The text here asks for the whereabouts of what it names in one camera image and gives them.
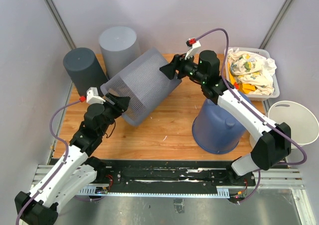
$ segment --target gray floor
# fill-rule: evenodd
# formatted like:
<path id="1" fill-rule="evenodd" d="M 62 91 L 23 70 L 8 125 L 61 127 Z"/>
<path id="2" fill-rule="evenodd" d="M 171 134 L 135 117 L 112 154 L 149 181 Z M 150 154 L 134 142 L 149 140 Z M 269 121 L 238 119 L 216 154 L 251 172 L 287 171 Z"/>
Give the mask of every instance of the gray floor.
<path id="1" fill-rule="evenodd" d="M 240 206 L 226 199 L 106 197 L 71 200 L 56 225 L 300 225 L 290 190 L 260 190 Z"/>

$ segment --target blue bucket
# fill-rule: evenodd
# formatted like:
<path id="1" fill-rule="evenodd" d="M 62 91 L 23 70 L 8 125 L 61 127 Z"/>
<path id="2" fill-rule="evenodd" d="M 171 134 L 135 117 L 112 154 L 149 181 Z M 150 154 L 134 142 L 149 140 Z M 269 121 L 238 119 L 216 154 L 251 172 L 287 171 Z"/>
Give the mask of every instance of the blue bucket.
<path id="1" fill-rule="evenodd" d="M 207 152 L 225 154 L 238 145 L 245 127 L 225 109 L 206 99 L 192 126 L 196 143 Z"/>

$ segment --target gray basket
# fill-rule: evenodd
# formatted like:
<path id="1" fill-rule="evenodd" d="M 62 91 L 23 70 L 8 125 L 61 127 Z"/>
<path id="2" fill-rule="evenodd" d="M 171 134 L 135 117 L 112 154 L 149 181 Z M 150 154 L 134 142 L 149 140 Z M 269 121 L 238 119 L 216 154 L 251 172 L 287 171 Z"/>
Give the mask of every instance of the gray basket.
<path id="1" fill-rule="evenodd" d="M 181 83 L 169 80 L 160 67 L 168 62 L 152 48 L 101 86 L 103 94 L 130 97 L 125 121 L 138 126 Z"/>
<path id="2" fill-rule="evenodd" d="M 253 52 L 256 54 L 259 54 L 263 57 L 270 58 L 269 52 L 263 49 L 257 49 L 257 48 L 249 48 L 249 47 L 230 47 L 229 49 L 234 49 L 234 51 L 239 48 L 240 51 L 247 51 L 247 52 Z M 229 80 L 229 73 L 228 69 L 226 68 L 226 79 Z M 274 91 L 270 95 L 252 95 L 252 94 L 246 94 L 246 96 L 251 100 L 251 101 L 265 101 L 269 98 L 277 98 L 280 94 L 279 87 L 278 87 L 278 82 L 276 78 L 276 74 L 273 75 L 273 88 Z"/>

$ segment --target white wall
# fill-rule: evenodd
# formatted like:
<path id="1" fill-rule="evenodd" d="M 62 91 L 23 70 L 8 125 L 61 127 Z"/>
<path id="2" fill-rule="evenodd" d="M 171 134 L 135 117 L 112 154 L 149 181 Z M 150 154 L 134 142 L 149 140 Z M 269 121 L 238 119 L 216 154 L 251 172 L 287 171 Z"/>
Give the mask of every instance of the white wall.
<path id="1" fill-rule="evenodd" d="M 43 0 L 0 0 L 0 18 L 0 223 L 12 225 L 16 194 L 50 152 L 49 119 L 70 86 L 69 48 Z"/>
<path id="2" fill-rule="evenodd" d="M 266 50 L 276 60 L 280 97 L 298 102 L 319 118 L 318 0 L 295 0 Z M 319 222 L 319 140 L 304 147 L 308 161 L 299 166 L 312 209 Z M 299 151 L 290 156 L 302 158 Z"/>
<path id="3" fill-rule="evenodd" d="M 100 53 L 99 35 L 128 25 L 138 33 L 142 51 L 185 52 L 185 41 L 224 27 L 230 45 L 259 47 L 285 0 L 53 0 L 75 44 Z M 201 40 L 204 49 L 225 48 L 220 32 Z"/>

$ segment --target wooden table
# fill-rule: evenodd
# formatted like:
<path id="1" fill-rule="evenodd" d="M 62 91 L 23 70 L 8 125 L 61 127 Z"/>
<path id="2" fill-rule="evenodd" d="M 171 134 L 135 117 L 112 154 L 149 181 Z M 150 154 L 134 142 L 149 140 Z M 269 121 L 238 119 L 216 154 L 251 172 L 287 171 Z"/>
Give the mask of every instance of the wooden table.
<path id="1" fill-rule="evenodd" d="M 173 54 L 164 54 L 164 57 L 171 61 Z M 105 69 L 102 55 L 98 54 L 97 58 Z M 219 54 L 218 58 L 222 62 L 223 55 Z M 79 95 L 73 88 L 70 102 L 78 99 Z M 139 127 L 133 127 L 121 117 L 118 118 L 113 135 L 103 139 L 93 156 L 101 159 L 234 160 L 249 153 L 251 146 L 248 132 L 245 132 L 233 151 L 223 155 L 208 153 L 195 143 L 191 127 L 204 100 L 200 85 L 184 78 Z M 264 113 L 261 102 L 254 102 L 254 105 Z M 68 108 L 61 138 L 70 141 L 83 120 L 87 107 L 87 103 L 79 103 Z M 58 142 L 53 157 L 60 158 L 63 153 L 64 145 Z"/>

